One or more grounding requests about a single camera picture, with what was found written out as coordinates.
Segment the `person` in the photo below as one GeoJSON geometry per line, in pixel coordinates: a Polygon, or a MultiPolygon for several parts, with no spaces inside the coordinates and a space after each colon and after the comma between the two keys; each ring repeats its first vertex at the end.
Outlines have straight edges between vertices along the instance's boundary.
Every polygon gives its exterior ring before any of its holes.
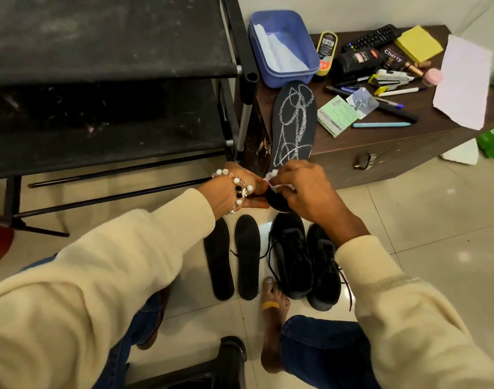
{"type": "MultiPolygon", "coordinates": [[[[253,186],[239,209],[267,207],[266,182],[236,164],[226,168],[253,186]]],[[[129,352],[131,343],[147,347],[155,340],[160,290],[179,273],[183,255],[235,205],[230,174],[188,189],[152,213],[136,209],[106,222],[55,257],[0,282],[0,387],[91,388],[114,346],[126,343],[129,352]],[[149,312],[148,320],[137,319],[149,312]]],[[[274,281],[264,280],[262,302],[274,303],[263,312],[268,371],[285,370],[319,388],[357,382],[383,389],[494,388],[494,362],[472,342],[451,304],[403,273],[320,166],[289,161],[270,183],[292,184],[295,190],[280,187],[289,206],[338,246],[335,259],[356,297],[358,323],[286,320],[289,300],[274,281]],[[357,374],[366,379],[354,380],[357,374]]]]}

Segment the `blue jeans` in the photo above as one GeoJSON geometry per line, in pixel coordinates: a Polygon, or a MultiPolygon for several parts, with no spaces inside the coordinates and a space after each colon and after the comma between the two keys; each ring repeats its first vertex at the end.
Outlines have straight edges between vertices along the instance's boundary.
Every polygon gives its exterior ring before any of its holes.
{"type": "Polygon", "coordinates": [[[319,389],[381,389],[357,322],[293,316],[281,330],[280,353],[287,373],[319,389]]]}
{"type": "MultiPolygon", "coordinates": [[[[24,271],[56,258],[53,255],[26,266],[24,271]]],[[[103,372],[93,386],[93,389],[119,389],[125,386],[126,361],[130,349],[136,344],[142,344],[155,332],[157,318],[163,313],[161,310],[160,293],[151,295],[144,306],[134,315],[127,332],[121,340],[110,349],[107,363],[103,372]]]]}

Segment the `metal handle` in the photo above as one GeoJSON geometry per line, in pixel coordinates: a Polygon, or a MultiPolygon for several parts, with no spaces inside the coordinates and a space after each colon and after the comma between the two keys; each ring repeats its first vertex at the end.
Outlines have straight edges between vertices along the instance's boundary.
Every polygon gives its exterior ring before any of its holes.
{"type": "Polygon", "coordinates": [[[377,155],[376,154],[368,154],[367,156],[367,163],[364,164],[364,165],[361,165],[360,163],[358,163],[357,165],[354,165],[354,169],[360,169],[360,170],[368,170],[368,169],[371,169],[371,167],[373,166],[373,163],[375,162],[375,160],[377,159],[377,155]]]}

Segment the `person's right hand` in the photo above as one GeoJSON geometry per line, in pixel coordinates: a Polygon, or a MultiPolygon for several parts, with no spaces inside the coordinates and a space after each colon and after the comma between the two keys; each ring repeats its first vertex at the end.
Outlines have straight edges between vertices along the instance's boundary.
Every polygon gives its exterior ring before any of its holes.
{"type": "Polygon", "coordinates": [[[295,190],[281,186],[278,192],[299,216],[320,225],[337,247],[355,237],[369,235],[362,220],[335,192],[321,166],[305,160],[291,160],[269,183],[273,186],[293,184],[295,190]]]}

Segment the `beaded bracelet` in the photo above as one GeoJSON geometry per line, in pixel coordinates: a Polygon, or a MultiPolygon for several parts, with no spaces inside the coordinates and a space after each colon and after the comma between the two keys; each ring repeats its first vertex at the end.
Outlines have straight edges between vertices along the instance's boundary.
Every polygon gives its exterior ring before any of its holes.
{"type": "Polygon", "coordinates": [[[234,214],[243,203],[242,198],[245,198],[247,195],[249,195],[249,192],[251,192],[253,188],[251,185],[245,184],[245,182],[239,177],[234,176],[231,172],[229,172],[228,169],[217,169],[216,172],[211,175],[211,177],[215,178],[222,175],[232,177],[232,182],[236,184],[235,207],[233,207],[232,210],[227,213],[234,214]]]}

